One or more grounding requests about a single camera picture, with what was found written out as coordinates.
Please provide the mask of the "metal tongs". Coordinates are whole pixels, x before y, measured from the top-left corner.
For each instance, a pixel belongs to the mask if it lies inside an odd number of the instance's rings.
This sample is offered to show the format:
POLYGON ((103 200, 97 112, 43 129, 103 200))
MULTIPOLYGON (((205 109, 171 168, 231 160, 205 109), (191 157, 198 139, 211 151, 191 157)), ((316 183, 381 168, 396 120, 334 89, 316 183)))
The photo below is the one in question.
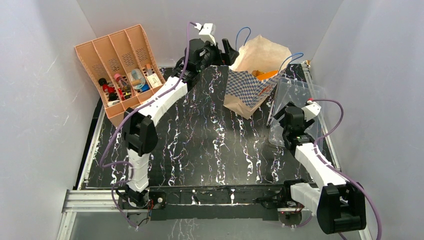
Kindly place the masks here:
POLYGON ((269 128, 271 126, 272 118, 273 118, 273 110, 274 110, 275 100, 271 102, 271 106, 269 108, 269 114, 266 121, 266 127, 269 128))

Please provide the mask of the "clear plastic tray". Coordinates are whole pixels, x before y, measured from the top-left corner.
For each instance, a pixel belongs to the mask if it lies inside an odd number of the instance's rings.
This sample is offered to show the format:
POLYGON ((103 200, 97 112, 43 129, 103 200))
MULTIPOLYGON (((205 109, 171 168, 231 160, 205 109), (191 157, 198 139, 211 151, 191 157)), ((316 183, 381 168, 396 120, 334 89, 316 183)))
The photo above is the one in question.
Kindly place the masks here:
POLYGON ((269 142, 288 149, 306 140, 323 136, 324 105, 312 100, 322 99, 324 88, 299 80, 283 78, 277 84, 271 115, 269 142))

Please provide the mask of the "checkered paper bag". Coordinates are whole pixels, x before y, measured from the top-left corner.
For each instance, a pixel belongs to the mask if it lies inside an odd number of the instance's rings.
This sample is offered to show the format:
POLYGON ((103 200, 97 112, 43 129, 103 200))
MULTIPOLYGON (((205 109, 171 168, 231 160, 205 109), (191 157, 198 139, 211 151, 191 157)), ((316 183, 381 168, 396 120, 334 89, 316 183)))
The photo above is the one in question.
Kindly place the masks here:
POLYGON ((250 119, 271 94, 292 59, 286 46, 258 35, 239 48, 239 56, 229 66, 223 106, 237 115, 250 119), (252 71, 264 73, 278 70, 278 74, 258 80, 252 71))

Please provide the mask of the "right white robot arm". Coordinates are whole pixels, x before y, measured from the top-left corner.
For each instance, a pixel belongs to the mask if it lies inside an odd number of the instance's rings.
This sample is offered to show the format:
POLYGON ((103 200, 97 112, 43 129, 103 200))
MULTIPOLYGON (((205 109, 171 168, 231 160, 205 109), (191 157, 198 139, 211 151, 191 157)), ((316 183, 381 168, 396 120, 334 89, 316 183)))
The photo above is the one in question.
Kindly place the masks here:
POLYGON ((367 225, 366 203, 360 186, 337 173, 306 132, 320 110, 321 106, 312 100, 303 107, 290 101, 273 116, 283 128, 284 147, 305 167, 316 185, 313 187, 304 179, 286 180, 278 200, 288 207, 298 204, 309 209, 325 234, 363 230, 367 225))

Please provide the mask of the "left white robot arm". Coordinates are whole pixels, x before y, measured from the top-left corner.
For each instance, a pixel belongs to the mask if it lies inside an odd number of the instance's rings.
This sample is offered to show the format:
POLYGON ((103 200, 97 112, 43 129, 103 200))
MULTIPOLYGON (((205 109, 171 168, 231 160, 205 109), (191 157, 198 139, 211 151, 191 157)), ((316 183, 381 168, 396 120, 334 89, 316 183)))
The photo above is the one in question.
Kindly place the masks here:
POLYGON ((122 138, 129 157, 128 183, 119 197, 135 208, 145 208, 150 202, 148 167, 151 152, 159 141, 156 126, 168 109, 184 97, 198 82, 197 76, 209 66, 230 66, 239 56, 229 40, 217 43, 191 39, 184 56, 173 68, 166 83, 139 107, 128 108, 122 121, 122 138))

